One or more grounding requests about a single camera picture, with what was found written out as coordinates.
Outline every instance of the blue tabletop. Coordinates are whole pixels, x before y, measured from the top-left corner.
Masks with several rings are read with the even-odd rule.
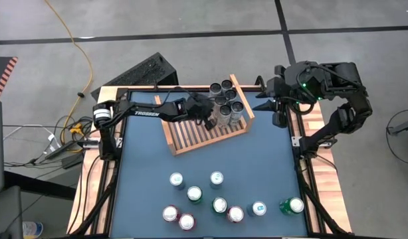
[[[155,103],[156,94],[161,99],[167,95],[134,92],[131,99]],[[256,99],[256,93],[245,95],[251,107],[266,101]],[[171,93],[169,100],[182,97],[187,95]],[[167,146],[161,120],[129,117],[110,237],[305,236],[303,214],[285,216],[278,206],[281,200],[300,196],[288,130],[273,126],[270,112],[254,114],[248,133],[178,156],[173,156]],[[224,175],[219,190],[209,186],[213,171]],[[169,176],[174,172],[183,175],[183,191],[170,185]],[[193,185],[203,190],[201,204],[191,204],[187,199],[187,188]],[[233,224],[212,212],[211,201],[215,197],[224,197],[229,206],[237,205],[244,211],[248,204],[260,200],[267,205],[267,213],[258,218],[245,214],[241,223]],[[162,211],[169,204],[193,214],[196,228],[184,232],[177,223],[165,222]]]

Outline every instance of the wooden crate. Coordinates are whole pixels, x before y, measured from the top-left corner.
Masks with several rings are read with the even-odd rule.
[[[241,116],[240,122],[236,126],[229,126],[226,128],[214,127],[211,131],[207,131],[204,125],[196,125],[194,121],[182,121],[169,123],[166,121],[161,121],[163,125],[163,130],[165,138],[167,139],[167,144],[173,155],[179,155],[218,141],[228,139],[250,130],[255,115],[251,110],[247,99],[245,98],[244,92],[241,90],[237,79],[234,74],[230,75],[231,81],[237,90],[237,95],[244,104],[244,114],[248,114],[249,120],[246,121],[243,116]],[[159,96],[155,96],[155,101],[157,104],[161,103]]]

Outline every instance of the can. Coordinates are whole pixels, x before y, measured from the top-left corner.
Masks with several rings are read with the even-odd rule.
[[[231,120],[231,108],[227,105],[221,106],[217,114],[217,126],[226,127]]]
[[[241,119],[241,116],[243,115],[244,111],[244,104],[241,102],[233,102],[231,106],[231,119],[229,121],[230,125],[237,125],[239,123],[239,120]]]
[[[170,175],[170,183],[177,189],[182,190],[185,188],[185,181],[180,173],[172,173]]]
[[[232,206],[228,209],[227,218],[229,222],[238,223],[244,218],[244,211],[239,206]]]
[[[182,214],[179,219],[179,226],[182,230],[189,231],[195,228],[196,219],[192,216],[192,214]]]
[[[285,215],[299,214],[303,211],[304,204],[300,198],[292,197],[280,202],[279,209]]]
[[[169,205],[163,210],[163,219],[166,222],[176,222],[180,219],[180,210],[174,206]]]
[[[203,191],[197,186],[192,186],[188,188],[187,196],[193,204],[199,204],[203,199]]]
[[[266,205],[263,202],[257,201],[247,207],[249,216],[263,216],[266,213]]]
[[[232,104],[233,102],[237,101],[237,92],[234,90],[227,90],[225,92],[225,97],[228,101],[228,104]]]
[[[215,98],[215,105],[213,106],[213,114],[217,115],[219,113],[220,107],[227,103],[226,97],[217,96]]]
[[[209,97],[216,97],[222,94],[222,86],[219,83],[212,83],[210,85]]]
[[[24,239],[38,238],[42,232],[43,224],[41,222],[23,222]]]
[[[210,187],[220,189],[223,183],[223,174],[219,171],[212,172],[210,175]]]
[[[211,202],[211,208],[213,209],[213,212],[215,212],[216,214],[223,215],[226,213],[228,203],[223,197],[216,197]]]
[[[232,90],[233,84],[230,80],[222,81],[222,92],[225,93],[227,90]]]

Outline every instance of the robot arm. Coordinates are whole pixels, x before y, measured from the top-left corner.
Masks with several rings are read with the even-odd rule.
[[[273,124],[278,127],[286,127],[287,106],[297,114],[304,115],[312,111],[318,100],[333,100],[338,96],[348,101],[337,108],[322,129],[300,139],[301,155],[314,157],[321,144],[339,133],[353,133],[372,114],[366,88],[362,85],[354,63],[298,62],[288,68],[276,66],[275,74],[278,76],[270,79],[267,89],[257,96],[272,97],[274,100],[254,110],[274,111]],[[298,103],[310,107],[302,112]]]
[[[195,120],[197,124],[204,122],[205,128],[210,130],[215,126],[214,122],[209,120],[213,106],[213,102],[207,96],[198,93],[190,93],[187,100],[181,98],[172,102],[165,101],[160,105],[127,100],[110,100],[96,104],[93,107],[93,121],[101,137],[100,158],[105,160],[120,158],[120,152],[110,129],[128,116],[155,117],[168,122]]]

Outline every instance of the can lid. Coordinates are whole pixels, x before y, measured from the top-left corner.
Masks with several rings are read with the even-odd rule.
[[[167,206],[163,210],[164,220],[171,222],[171,221],[174,221],[176,217],[177,217],[177,209],[174,206]]]
[[[232,104],[232,110],[235,112],[241,112],[244,109],[244,104],[241,102],[234,102]]]
[[[219,83],[212,83],[210,85],[210,91],[212,92],[220,92],[222,90],[222,86]]]
[[[188,188],[188,198],[191,200],[198,200],[199,198],[201,198],[201,189],[197,186],[192,186],[190,188]]]
[[[215,98],[215,103],[218,104],[218,105],[220,105],[220,106],[226,104],[226,97],[224,97],[224,96],[217,96],[217,97]]]
[[[179,219],[180,228],[184,230],[189,230],[193,228],[194,224],[195,224],[195,219],[190,214],[183,214]]]
[[[253,203],[253,212],[257,216],[263,216],[266,213],[266,205],[260,201]]]
[[[234,222],[240,222],[244,218],[244,212],[239,206],[233,206],[229,209],[229,217]]]
[[[229,106],[221,106],[220,107],[220,114],[223,114],[224,116],[228,116],[231,114],[231,108]]]
[[[304,204],[303,204],[303,201],[301,199],[293,198],[290,201],[290,207],[291,207],[291,210],[293,212],[299,213],[299,212],[303,211]]]
[[[225,92],[225,95],[226,95],[226,98],[228,98],[228,100],[232,100],[237,97],[237,93],[234,90],[227,90]]]
[[[222,87],[224,89],[231,89],[232,88],[232,82],[230,80],[224,80],[222,81]]]
[[[215,209],[216,212],[218,213],[225,212],[227,207],[228,203],[224,198],[217,197],[215,198],[215,200],[213,200],[213,208]]]
[[[223,182],[223,174],[219,171],[212,172],[210,180],[213,184],[219,185]]]
[[[170,175],[170,183],[171,183],[173,186],[179,186],[180,184],[182,184],[182,182],[183,182],[182,174],[180,174],[180,173],[172,173],[172,174]]]

